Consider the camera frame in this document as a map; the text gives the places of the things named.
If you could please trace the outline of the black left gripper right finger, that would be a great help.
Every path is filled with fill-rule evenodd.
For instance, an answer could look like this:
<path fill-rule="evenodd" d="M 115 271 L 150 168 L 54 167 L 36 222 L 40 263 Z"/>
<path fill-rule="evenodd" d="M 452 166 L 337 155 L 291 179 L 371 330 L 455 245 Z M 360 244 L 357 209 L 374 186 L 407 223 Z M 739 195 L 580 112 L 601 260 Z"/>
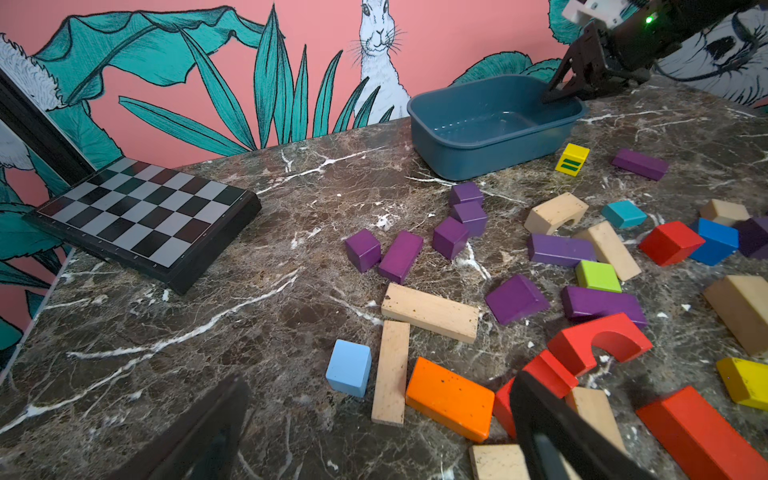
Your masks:
<path fill-rule="evenodd" d="M 532 479 L 567 479 L 566 465 L 582 479 L 654 477 L 527 372 L 516 375 L 510 407 Z"/>

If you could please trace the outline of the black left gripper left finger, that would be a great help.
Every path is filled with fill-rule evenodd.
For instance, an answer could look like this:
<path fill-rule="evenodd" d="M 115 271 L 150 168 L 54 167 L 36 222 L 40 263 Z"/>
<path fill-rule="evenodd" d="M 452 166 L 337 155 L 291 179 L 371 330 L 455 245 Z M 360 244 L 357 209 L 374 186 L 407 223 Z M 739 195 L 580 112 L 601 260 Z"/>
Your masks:
<path fill-rule="evenodd" d="M 244 377 L 226 377 L 108 477 L 228 479 L 248 402 Z"/>

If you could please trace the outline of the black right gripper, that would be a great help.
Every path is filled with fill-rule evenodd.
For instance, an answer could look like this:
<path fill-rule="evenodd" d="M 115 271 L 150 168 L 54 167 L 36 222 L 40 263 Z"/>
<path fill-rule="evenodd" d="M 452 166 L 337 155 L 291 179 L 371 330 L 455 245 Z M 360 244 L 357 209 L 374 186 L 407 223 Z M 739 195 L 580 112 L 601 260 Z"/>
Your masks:
<path fill-rule="evenodd" d="M 542 94 L 542 102 L 612 96 L 631 82 L 647 82 L 650 66 L 651 54 L 628 33 L 611 30 L 601 20 L 592 20 L 568 48 Z"/>

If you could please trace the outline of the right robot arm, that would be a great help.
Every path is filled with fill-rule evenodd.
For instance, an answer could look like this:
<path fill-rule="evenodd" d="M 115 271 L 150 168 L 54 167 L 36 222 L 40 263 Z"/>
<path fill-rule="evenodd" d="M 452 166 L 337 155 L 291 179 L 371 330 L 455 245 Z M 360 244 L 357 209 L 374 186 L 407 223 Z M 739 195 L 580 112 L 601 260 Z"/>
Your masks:
<path fill-rule="evenodd" d="M 765 1 L 570 1 L 563 17 L 581 27 L 541 100 L 552 103 L 577 97 L 613 96 L 634 82 L 650 80 L 651 67 L 679 50 L 684 41 L 731 15 Z"/>

